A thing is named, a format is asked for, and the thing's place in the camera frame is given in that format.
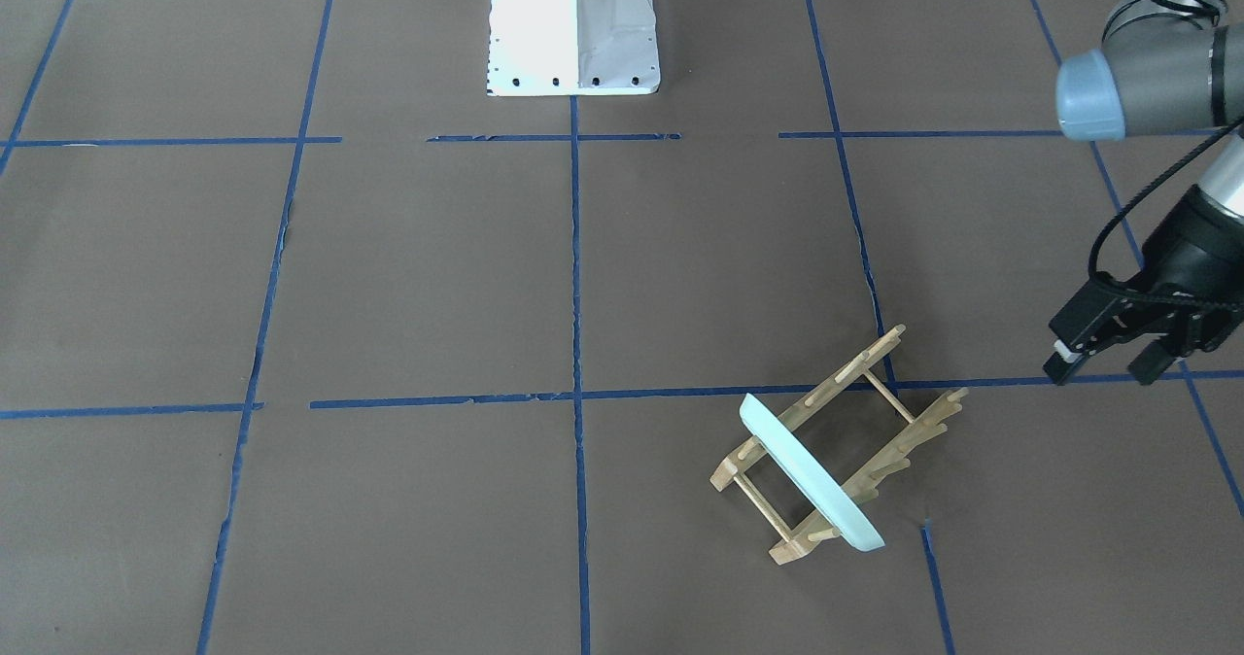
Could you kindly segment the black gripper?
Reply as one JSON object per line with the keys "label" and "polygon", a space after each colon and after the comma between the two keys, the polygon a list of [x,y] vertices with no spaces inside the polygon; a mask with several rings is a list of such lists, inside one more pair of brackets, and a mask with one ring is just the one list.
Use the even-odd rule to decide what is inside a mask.
{"label": "black gripper", "polygon": [[1242,326],[1242,221],[1192,186],[1142,246],[1131,278],[1100,268],[1105,227],[1088,252],[1088,278],[1050,322],[1045,377],[1064,387],[1112,346],[1147,337],[1127,367],[1148,387],[1195,350],[1217,350]]}

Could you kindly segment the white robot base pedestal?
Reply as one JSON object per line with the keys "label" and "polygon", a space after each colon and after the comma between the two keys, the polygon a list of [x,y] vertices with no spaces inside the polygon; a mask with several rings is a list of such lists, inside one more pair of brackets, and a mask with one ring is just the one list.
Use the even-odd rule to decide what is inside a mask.
{"label": "white robot base pedestal", "polygon": [[654,0],[490,0],[493,97],[653,94]]}

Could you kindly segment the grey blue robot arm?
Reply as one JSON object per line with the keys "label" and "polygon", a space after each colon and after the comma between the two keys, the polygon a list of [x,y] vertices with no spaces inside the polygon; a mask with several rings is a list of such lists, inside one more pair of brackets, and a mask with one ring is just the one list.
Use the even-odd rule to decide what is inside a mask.
{"label": "grey blue robot arm", "polygon": [[[1050,319],[1054,384],[1074,379],[1112,346],[1147,339],[1130,363],[1149,385],[1195,350],[1212,353],[1242,324],[1242,25],[1225,24],[1227,0],[1120,0],[1097,48],[1065,60],[1054,104],[1069,140],[1125,140],[1174,131],[1209,131],[1125,203],[1098,231],[1086,281]],[[1219,140],[1198,181],[1164,214],[1141,249],[1140,268],[1115,277],[1101,251],[1125,218]]]}

